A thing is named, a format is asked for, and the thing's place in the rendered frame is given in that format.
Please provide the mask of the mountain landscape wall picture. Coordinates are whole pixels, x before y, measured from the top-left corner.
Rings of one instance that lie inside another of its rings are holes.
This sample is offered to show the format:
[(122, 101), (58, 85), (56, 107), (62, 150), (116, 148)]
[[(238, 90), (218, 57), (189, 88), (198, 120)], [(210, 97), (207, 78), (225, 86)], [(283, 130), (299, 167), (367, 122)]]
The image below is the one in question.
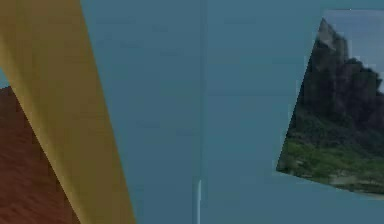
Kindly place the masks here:
[(384, 201), (384, 9), (328, 9), (278, 172)]

